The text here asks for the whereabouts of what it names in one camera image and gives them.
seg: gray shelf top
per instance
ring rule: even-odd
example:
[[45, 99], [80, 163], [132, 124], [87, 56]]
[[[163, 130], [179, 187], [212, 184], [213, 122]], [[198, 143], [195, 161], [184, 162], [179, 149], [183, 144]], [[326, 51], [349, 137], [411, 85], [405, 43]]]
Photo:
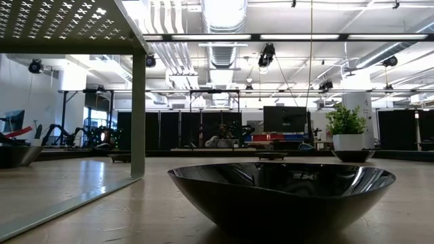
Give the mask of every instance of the gray shelf top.
[[148, 51], [121, 0], [0, 0], [0, 52], [132, 54]]

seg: person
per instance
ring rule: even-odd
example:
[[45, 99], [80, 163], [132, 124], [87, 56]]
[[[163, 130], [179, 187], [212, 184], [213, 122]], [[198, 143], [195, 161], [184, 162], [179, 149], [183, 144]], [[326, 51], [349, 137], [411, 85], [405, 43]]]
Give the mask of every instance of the person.
[[232, 133], [228, 130], [227, 125], [221, 124], [218, 128], [218, 135], [211, 137], [206, 143], [205, 147], [208, 148], [232, 148], [233, 141], [230, 140], [232, 138]]

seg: wooden floor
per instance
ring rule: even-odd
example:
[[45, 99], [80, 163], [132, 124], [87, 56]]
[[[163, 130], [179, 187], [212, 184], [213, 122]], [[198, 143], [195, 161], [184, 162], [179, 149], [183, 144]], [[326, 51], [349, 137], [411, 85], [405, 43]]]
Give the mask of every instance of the wooden floor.
[[34, 162], [0, 169], [0, 224], [130, 176], [110, 158]]
[[[167, 170], [248, 161], [257, 159], [147, 159], [145, 180], [7, 243], [244, 243], [228, 237], [199, 213], [172, 183]], [[285, 162], [339, 163], [333, 157], [288, 157]], [[396, 183], [363, 218], [321, 243], [434, 243], [434, 164], [372, 159], [367, 165], [394, 173]]]

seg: potted plant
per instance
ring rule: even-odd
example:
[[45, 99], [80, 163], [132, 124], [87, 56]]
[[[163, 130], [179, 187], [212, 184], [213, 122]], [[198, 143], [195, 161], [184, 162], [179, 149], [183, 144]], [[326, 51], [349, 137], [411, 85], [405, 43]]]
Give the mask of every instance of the potted plant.
[[334, 150], [362, 150], [366, 120], [359, 116], [360, 107], [353, 110], [342, 104], [336, 105], [336, 111], [325, 115], [329, 124], [327, 129], [333, 135]]

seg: white planter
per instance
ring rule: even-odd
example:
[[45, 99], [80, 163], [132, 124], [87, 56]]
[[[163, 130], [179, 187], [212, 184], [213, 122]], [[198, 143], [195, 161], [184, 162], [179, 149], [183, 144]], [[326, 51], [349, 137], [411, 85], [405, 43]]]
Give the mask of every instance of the white planter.
[[343, 134], [333, 136], [334, 150], [362, 150], [363, 134]]

